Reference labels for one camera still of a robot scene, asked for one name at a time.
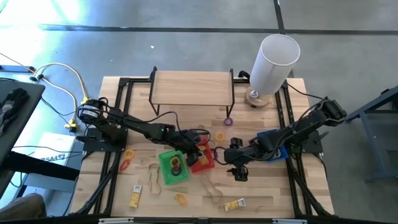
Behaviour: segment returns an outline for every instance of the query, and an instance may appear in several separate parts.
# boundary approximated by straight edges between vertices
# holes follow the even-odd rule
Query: concrete floor
[[[280,0],[289,29],[397,30],[394,0]],[[0,24],[79,24],[138,27],[277,28],[272,0],[140,0],[9,1]],[[0,29],[1,52],[38,67],[63,62],[78,70],[91,97],[97,97],[105,75],[149,75],[164,70],[251,71],[259,45],[268,34],[60,32]],[[398,36],[292,35],[302,55],[294,69],[307,91],[329,96],[352,112],[398,84]],[[0,64],[10,64],[0,58]],[[82,98],[78,80],[62,67],[50,67],[48,78]],[[59,111],[73,110],[59,101],[62,92],[48,86],[44,98]],[[35,144],[44,131],[67,134],[63,121],[40,104],[20,137]],[[396,180],[364,183],[375,171],[362,124],[353,121],[322,128],[325,163],[333,206],[345,218],[398,222]],[[49,215],[61,215],[70,194],[49,198]]]

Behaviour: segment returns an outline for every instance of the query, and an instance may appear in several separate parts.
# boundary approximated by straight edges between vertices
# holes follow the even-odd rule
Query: yellow snack package
[[[241,198],[241,199],[235,200],[233,202],[228,202],[228,203],[224,204],[224,208],[225,208],[226,212],[228,212],[229,210],[232,210],[232,209],[236,209],[236,208],[239,208],[239,207],[245,207],[245,206],[246,206],[246,202],[244,201],[244,198]]]
[[[139,196],[141,194],[141,186],[140,185],[135,185],[132,194],[131,194],[131,199],[130,199],[130,207],[132,208],[137,208],[138,207],[138,201],[139,201]]]

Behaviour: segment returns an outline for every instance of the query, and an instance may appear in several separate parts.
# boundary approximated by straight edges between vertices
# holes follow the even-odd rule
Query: white cylinder
[[[300,46],[293,38],[282,34],[266,37],[254,62],[250,85],[262,95],[274,94],[299,57]]]

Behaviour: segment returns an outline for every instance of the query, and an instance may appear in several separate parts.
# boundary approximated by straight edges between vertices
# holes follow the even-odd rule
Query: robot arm
[[[283,144],[300,145],[308,139],[308,135],[319,127],[337,126],[341,124],[347,113],[335,100],[325,100],[314,106],[307,116],[300,117],[295,123],[280,129],[278,132],[261,134],[249,141],[248,147],[242,147],[242,140],[231,139],[230,148],[224,151],[224,160],[235,168],[230,169],[235,180],[247,181],[248,170],[244,166],[251,161],[266,161],[274,157]]]
[[[103,133],[103,139],[113,143],[118,140],[123,129],[131,129],[141,133],[155,144],[164,144],[187,154],[188,166],[194,165],[201,155],[197,143],[200,135],[191,130],[175,130],[175,126],[162,123],[148,123],[123,113],[118,108],[108,106],[100,100],[88,100],[78,114],[85,124],[92,124]]]

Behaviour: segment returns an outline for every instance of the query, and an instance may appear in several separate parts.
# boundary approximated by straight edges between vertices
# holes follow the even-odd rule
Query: green container
[[[172,174],[172,166],[170,165],[170,160],[173,156],[178,155],[182,163],[181,174],[174,176]],[[159,164],[162,168],[163,179],[166,185],[175,184],[183,180],[188,179],[188,167],[185,164],[185,159],[181,151],[169,151],[159,155]]]

